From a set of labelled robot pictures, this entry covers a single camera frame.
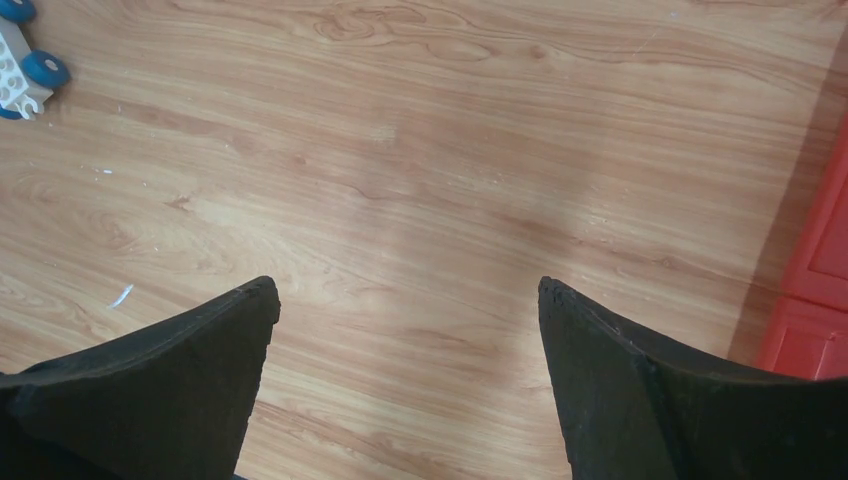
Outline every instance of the lego toy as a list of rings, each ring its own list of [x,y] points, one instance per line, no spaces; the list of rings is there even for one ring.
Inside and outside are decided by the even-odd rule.
[[[71,79],[61,60],[30,51],[19,25],[35,18],[30,0],[0,0],[0,117],[33,120],[53,90]]]

